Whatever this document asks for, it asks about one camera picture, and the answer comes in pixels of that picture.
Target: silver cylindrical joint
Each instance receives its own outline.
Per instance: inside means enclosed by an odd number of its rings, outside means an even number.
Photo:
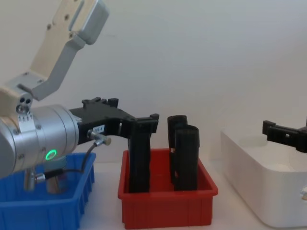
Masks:
[[[9,117],[0,117],[0,178],[72,153],[79,141],[75,117],[60,106],[32,110],[36,129],[20,133]]]

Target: white table surface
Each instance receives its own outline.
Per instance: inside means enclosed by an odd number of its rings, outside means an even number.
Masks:
[[[170,228],[178,230],[272,230],[263,224],[240,198],[222,173],[219,161],[201,161],[218,186],[213,199],[213,221],[210,226]],[[80,230],[123,230],[121,201],[117,198],[121,163],[95,163],[95,184],[81,220]]]

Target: white sticker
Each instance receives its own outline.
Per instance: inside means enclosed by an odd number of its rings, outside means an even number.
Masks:
[[[93,131],[96,133],[103,133],[105,131],[105,125],[94,127]]]

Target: robotic arm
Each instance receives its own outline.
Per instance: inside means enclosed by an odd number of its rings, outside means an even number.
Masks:
[[[118,99],[83,100],[83,107],[61,105],[31,109],[61,85],[76,53],[97,40],[108,10],[101,0],[63,0],[30,69],[0,88],[0,178],[46,163],[74,151],[78,144],[104,135],[140,138],[148,145],[159,115],[135,118],[117,109]]]

